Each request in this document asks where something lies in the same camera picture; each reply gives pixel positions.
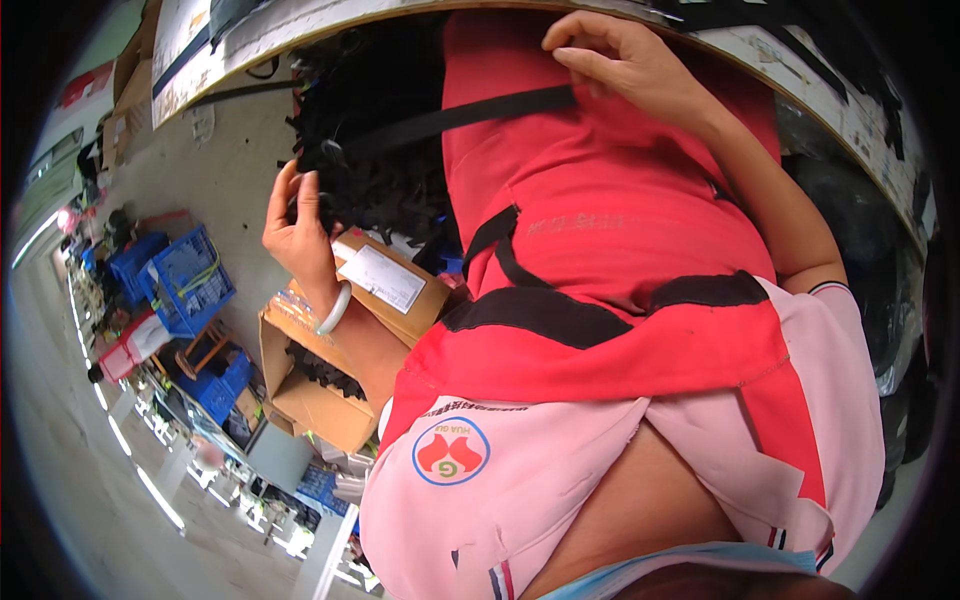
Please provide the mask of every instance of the shirt logo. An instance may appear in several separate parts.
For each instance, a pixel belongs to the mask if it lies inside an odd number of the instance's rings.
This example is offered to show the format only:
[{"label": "shirt logo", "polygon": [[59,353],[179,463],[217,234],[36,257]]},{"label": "shirt logo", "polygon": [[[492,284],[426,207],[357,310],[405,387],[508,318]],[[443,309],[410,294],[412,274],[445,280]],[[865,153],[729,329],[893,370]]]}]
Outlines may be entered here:
[{"label": "shirt logo", "polygon": [[477,476],[490,460],[490,443],[476,423],[451,417],[430,425],[414,442],[417,474],[435,486],[455,486]]}]

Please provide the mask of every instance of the blue face mask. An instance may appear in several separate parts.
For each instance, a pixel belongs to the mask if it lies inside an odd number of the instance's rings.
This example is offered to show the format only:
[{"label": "blue face mask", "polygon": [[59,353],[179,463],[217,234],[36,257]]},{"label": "blue face mask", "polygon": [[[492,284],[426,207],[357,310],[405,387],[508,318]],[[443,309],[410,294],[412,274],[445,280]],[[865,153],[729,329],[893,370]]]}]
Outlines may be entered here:
[{"label": "blue face mask", "polygon": [[608,564],[555,589],[540,600],[610,600],[645,575],[670,564],[710,564],[739,570],[817,574],[812,551],[786,552],[744,541],[712,541],[668,548],[617,564]]}]

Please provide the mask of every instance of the bracelet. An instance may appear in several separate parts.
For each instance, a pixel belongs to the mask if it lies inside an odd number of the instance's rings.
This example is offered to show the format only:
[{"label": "bracelet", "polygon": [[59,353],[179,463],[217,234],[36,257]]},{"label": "bracelet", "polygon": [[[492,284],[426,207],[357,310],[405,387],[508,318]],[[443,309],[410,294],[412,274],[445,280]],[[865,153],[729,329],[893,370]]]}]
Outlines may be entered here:
[{"label": "bracelet", "polygon": [[314,333],[317,335],[327,335],[333,331],[333,328],[343,319],[344,313],[347,312],[347,305],[350,304],[352,290],[353,288],[349,280],[344,279],[340,282],[340,295],[337,296],[337,301],[333,302],[333,308],[330,309],[330,314],[326,316],[326,319],[324,319],[324,322],[321,323],[319,327],[313,330]]}]

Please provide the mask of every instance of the pile of black fabric scraps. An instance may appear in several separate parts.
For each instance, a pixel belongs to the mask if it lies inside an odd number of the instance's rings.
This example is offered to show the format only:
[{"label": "pile of black fabric scraps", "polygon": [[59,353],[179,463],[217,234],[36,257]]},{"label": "pile of black fabric scraps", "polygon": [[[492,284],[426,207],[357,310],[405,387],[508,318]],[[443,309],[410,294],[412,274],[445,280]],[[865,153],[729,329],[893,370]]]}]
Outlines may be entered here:
[{"label": "pile of black fabric scraps", "polygon": [[[294,53],[294,68],[311,85],[287,122],[297,130],[294,152],[302,151],[298,170],[320,174],[327,231],[335,221],[372,229],[388,246],[394,232],[412,238],[410,246],[459,239],[439,135],[371,157],[351,159],[342,150],[365,133],[441,108],[444,21],[442,14],[390,19]],[[295,211],[291,202],[291,222]]]},{"label": "pile of black fabric scraps", "polygon": [[332,385],[343,392],[345,397],[353,396],[361,400],[367,399],[367,396],[363,393],[363,388],[360,387],[356,379],[340,371],[297,342],[290,341],[287,354],[294,358],[294,369],[305,374],[310,381],[318,381],[324,387]]}]

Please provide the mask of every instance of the woman's right hand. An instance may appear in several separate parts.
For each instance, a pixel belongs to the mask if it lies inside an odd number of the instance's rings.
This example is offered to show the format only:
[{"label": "woman's right hand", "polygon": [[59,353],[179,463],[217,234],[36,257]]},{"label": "woman's right hand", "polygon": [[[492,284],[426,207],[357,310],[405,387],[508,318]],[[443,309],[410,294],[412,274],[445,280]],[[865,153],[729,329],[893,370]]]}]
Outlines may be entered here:
[{"label": "woman's right hand", "polygon": [[662,122],[700,136],[723,105],[660,36],[634,21],[576,11],[554,23],[541,46],[593,96],[612,90]]},{"label": "woman's right hand", "polygon": [[[297,194],[297,222],[287,223],[287,203]],[[263,229],[263,247],[297,280],[317,314],[328,314],[340,294],[330,239],[320,222],[320,179],[316,171],[297,175],[288,162],[274,181]]]}]

